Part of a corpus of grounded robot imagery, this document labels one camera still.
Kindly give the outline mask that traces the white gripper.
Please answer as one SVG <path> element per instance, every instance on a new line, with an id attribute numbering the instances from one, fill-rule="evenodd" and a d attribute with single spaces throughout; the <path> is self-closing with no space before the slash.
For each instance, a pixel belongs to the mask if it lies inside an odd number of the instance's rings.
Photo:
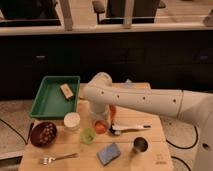
<path id="1" fill-rule="evenodd" d="M 90 116 L 93 120 L 107 120 L 109 115 L 109 106 L 101 103 L 89 103 Z"/>

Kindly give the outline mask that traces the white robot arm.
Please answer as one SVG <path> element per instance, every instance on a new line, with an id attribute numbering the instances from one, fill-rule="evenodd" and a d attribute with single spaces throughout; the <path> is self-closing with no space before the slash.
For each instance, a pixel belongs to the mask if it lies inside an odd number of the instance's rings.
<path id="1" fill-rule="evenodd" d="M 187 90 L 119 88 L 105 72 L 97 73 L 84 87 L 92 114 L 105 114 L 115 105 L 176 118 L 200 128 L 193 171 L 213 171 L 213 93 Z"/>

